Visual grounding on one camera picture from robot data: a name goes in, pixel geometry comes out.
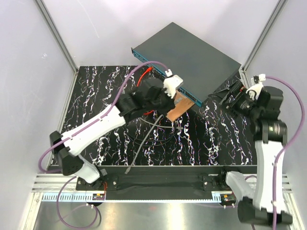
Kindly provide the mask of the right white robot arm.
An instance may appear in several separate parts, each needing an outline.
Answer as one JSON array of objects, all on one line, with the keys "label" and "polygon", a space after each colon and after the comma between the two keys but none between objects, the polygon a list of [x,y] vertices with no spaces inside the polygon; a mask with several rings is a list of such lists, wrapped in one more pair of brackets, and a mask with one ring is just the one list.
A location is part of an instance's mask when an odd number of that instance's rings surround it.
[{"label": "right white robot arm", "polygon": [[257,155],[256,187],[252,189],[243,173],[226,168],[218,185],[231,189],[238,201],[237,213],[242,223],[262,226],[291,225],[293,217],[285,209],[282,187],[282,163],[279,152],[287,144],[287,125],[278,116],[283,91],[261,82],[246,88],[236,81],[230,87],[210,95],[223,110],[234,117],[242,115],[251,122]]}]

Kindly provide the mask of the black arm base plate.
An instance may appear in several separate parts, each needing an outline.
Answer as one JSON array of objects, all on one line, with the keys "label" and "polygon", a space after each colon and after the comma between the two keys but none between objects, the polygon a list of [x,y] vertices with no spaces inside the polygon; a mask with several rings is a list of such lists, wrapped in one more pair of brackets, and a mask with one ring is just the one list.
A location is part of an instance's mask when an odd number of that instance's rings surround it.
[{"label": "black arm base plate", "polygon": [[225,185],[226,173],[242,172],[241,166],[127,166],[99,167],[103,176],[97,182],[87,183],[78,179],[76,189],[95,191],[106,188],[119,191],[126,188],[195,188],[203,190],[209,185],[214,188]]}]

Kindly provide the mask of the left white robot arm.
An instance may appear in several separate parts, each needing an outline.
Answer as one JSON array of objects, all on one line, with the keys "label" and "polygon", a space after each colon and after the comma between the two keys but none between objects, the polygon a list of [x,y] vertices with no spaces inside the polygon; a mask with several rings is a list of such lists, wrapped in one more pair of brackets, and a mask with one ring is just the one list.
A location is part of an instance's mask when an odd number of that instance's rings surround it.
[{"label": "left white robot arm", "polygon": [[104,134],[156,110],[165,115],[175,108],[177,88],[183,80],[174,75],[164,80],[148,78],[133,91],[120,94],[115,104],[108,105],[102,112],[80,126],[50,134],[52,151],[63,175],[76,175],[84,179],[94,190],[103,186],[103,175],[96,166],[80,154],[91,143]]}]

